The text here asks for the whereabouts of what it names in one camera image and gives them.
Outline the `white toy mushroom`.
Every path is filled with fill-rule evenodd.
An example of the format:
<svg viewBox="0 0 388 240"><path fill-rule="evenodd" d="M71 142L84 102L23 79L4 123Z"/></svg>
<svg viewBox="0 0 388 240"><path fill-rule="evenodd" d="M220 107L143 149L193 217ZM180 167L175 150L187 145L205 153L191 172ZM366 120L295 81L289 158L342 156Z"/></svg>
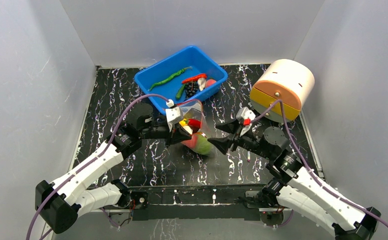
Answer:
<svg viewBox="0 0 388 240"><path fill-rule="evenodd" d="M183 126L184 130L187 131L190 135L193 134L193 129L189 125Z"/></svg>

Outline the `clear zip top bag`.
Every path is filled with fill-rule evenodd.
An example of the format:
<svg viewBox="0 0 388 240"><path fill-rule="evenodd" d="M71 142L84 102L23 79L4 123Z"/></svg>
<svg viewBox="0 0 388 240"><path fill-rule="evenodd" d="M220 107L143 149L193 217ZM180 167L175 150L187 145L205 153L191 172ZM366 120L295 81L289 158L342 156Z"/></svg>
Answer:
<svg viewBox="0 0 388 240"><path fill-rule="evenodd" d="M181 143L199 155L210 155L213 145L208 142L212 133L208 128L202 103L197 99L188 100L177 104L183 113L183 120L179 123L191 134L190 140Z"/></svg>

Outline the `green toy cabbage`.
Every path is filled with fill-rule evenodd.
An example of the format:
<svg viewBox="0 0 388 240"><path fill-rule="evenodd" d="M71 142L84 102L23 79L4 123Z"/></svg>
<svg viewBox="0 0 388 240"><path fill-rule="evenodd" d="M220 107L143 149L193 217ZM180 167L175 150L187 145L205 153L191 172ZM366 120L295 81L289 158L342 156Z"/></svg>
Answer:
<svg viewBox="0 0 388 240"><path fill-rule="evenodd" d="M193 139L195 144L193 151L200 155L209 155L212 151L213 145L208 142L208 138L204 134L194 134Z"/></svg>

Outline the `yellow toy mango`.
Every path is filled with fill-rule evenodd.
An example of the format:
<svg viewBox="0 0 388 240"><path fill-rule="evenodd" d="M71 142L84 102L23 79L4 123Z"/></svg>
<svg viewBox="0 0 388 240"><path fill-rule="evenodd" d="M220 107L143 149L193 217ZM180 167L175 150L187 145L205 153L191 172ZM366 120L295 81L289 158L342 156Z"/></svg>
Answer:
<svg viewBox="0 0 388 240"><path fill-rule="evenodd" d="M179 124L180 124L182 127L187 126L187 125L188 125L188 120L184 119L184 120L180 121Z"/></svg>

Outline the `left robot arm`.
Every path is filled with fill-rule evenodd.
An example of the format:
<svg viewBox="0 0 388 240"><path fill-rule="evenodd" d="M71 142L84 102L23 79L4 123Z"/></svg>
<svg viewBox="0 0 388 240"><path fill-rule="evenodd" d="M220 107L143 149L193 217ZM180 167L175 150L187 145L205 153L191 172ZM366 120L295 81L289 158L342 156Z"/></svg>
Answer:
<svg viewBox="0 0 388 240"><path fill-rule="evenodd" d="M92 210L106 206L128 208L137 201L122 181L112 180L96 189L89 186L140 149L143 140L163 139L167 146L190 140L191 132L180 124L183 119L179 106L154 116L149 104L131 104L112 134L92 155L51 183L43 180L36 186L35 209L52 231L60 234Z"/></svg>

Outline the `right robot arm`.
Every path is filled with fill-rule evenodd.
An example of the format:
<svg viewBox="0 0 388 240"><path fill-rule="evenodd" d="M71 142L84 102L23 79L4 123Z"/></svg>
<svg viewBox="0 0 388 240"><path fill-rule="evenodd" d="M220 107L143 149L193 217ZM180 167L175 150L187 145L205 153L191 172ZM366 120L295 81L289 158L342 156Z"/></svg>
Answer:
<svg viewBox="0 0 388 240"><path fill-rule="evenodd" d="M243 126L237 120L216 127L228 136L209 138L208 142L221 153L240 147L269 161L266 168L273 178L257 194L256 202L262 201L270 207L288 207L323 227L337 240L369 240L373 237L378 227L376 217L381 213L374 207L362 212L341 201L340 194L328 193L333 188L306 169L291 151L290 141L280 128L270 126L257 136L252 130L242 134Z"/></svg>

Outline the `green toy cucumber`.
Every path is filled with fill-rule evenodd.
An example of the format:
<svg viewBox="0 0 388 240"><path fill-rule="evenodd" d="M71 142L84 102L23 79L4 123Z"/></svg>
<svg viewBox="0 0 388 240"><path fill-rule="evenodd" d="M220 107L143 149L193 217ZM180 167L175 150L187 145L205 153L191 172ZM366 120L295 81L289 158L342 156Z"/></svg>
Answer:
<svg viewBox="0 0 388 240"><path fill-rule="evenodd" d="M181 99L181 97L182 97L182 95L183 95L183 93L184 93L184 90L185 90L185 86L186 86L186 84L184 83L184 84L179 88L179 90L178 90L178 92L177 92L177 94L176 94L176 96L175 96L175 99L176 99L176 100L180 100L180 99Z"/></svg>

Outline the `dark toy grapes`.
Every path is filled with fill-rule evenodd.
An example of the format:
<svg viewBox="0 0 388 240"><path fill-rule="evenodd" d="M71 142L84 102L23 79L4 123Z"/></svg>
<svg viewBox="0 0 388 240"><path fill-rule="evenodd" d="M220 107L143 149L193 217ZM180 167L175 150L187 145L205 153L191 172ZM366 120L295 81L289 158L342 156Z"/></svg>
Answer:
<svg viewBox="0 0 388 240"><path fill-rule="evenodd" d="M188 82L185 85L185 99L193 97L199 90L198 83L196 81Z"/></svg>

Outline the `pink toy peach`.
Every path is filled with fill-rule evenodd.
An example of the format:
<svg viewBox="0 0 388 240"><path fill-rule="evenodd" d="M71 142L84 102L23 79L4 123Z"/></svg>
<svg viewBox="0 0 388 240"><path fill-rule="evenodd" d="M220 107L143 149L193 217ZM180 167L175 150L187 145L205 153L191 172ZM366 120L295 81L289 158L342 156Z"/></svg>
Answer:
<svg viewBox="0 0 388 240"><path fill-rule="evenodd" d="M216 81L214 79L208 79L205 83L205 88L209 88L210 86L212 86L215 83L216 83Z"/></svg>

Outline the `white toy garlic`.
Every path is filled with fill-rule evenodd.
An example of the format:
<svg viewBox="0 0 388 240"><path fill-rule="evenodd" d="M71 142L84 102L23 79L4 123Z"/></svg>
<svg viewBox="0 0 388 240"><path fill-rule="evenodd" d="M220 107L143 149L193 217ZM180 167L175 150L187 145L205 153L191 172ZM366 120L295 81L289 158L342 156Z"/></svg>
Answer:
<svg viewBox="0 0 388 240"><path fill-rule="evenodd" d="M197 84L198 84L198 90L199 91L203 91L206 87L206 82L207 82L207 79L204 78L204 77L201 77L197 80Z"/></svg>

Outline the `blue plastic bin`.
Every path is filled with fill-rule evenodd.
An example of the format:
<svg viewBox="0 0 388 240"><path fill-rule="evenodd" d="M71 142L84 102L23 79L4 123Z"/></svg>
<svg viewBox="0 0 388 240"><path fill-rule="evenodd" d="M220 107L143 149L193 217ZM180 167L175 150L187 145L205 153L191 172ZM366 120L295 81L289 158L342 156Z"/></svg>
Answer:
<svg viewBox="0 0 388 240"><path fill-rule="evenodd" d="M191 66L192 69L187 70L172 81L157 86L152 91L149 91L152 84L162 81L171 74L189 66ZM185 93L183 93L180 100L175 99L179 88L183 85L182 82L187 78L199 74L206 74L207 79L214 79L216 83L205 88L203 91L198 91L193 97L189 98L190 100L197 99L202 102L205 101L219 92L222 83L228 79L228 74L222 67L206 55L200 48L191 45L139 71L135 74L134 81L138 84L144 94L162 95L167 99L173 100L176 104L179 104L187 100L185 99Z"/></svg>

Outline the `green toy bean pod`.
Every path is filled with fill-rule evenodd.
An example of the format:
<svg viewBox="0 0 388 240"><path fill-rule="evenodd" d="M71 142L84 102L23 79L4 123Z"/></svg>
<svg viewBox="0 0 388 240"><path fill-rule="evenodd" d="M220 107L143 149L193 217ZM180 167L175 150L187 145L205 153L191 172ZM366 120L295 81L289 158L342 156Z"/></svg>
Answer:
<svg viewBox="0 0 388 240"><path fill-rule="evenodd" d="M152 91L155 87L158 87L158 86L161 86L161 85L164 85L170 81L172 81L174 78L180 76L181 74L185 73L187 70L191 70L192 67L189 66L189 67L185 67L185 68L182 68L180 69L179 71L171 74L169 77L167 77L166 79L162 80L162 81L158 81L158 82L155 82L154 84L151 85L151 87L149 88L149 91Z"/></svg>

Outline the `round drawer box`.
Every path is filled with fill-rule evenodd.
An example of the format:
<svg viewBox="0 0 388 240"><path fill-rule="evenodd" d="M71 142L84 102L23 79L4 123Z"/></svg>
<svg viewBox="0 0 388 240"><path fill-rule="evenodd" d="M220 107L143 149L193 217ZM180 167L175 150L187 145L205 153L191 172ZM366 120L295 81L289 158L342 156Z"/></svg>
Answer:
<svg viewBox="0 0 388 240"><path fill-rule="evenodd" d="M261 114L274 101L282 100L285 119L291 122L300 114L314 84L314 75L306 66L294 60L279 59L253 84L250 103Z"/></svg>

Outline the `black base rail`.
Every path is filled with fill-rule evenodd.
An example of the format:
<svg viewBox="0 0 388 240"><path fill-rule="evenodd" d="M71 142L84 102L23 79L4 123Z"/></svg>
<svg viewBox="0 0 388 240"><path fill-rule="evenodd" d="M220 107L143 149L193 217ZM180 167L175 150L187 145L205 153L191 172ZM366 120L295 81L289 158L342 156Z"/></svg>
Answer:
<svg viewBox="0 0 388 240"><path fill-rule="evenodd" d="M109 183L85 191L77 200L79 215L107 210L127 212L133 221L157 219L244 219L280 224L291 207L274 196L265 196L261 184L203 186L139 186Z"/></svg>

